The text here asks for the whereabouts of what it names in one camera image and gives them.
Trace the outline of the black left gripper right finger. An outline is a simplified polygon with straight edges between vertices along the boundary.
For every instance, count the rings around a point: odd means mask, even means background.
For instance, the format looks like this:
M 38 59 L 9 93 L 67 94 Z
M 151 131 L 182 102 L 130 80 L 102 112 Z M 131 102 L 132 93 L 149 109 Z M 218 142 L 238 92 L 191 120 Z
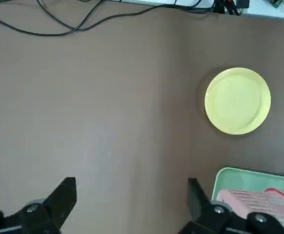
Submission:
M 182 234 L 284 234 L 284 226 L 272 215 L 252 212 L 242 218 L 227 206 L 212 203 L 196 178 L 187 180 L 187 206 L 191 220 Z

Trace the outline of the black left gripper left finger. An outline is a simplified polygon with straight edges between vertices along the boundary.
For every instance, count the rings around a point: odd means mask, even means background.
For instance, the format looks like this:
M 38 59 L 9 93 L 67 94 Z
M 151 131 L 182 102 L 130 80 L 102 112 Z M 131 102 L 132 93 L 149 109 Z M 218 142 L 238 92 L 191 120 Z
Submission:
M 66 177 L 47 198 L 32 201 L 10 216 L 0 211 L 0 234 L 60 234 L 76 202 L 76 178 Z

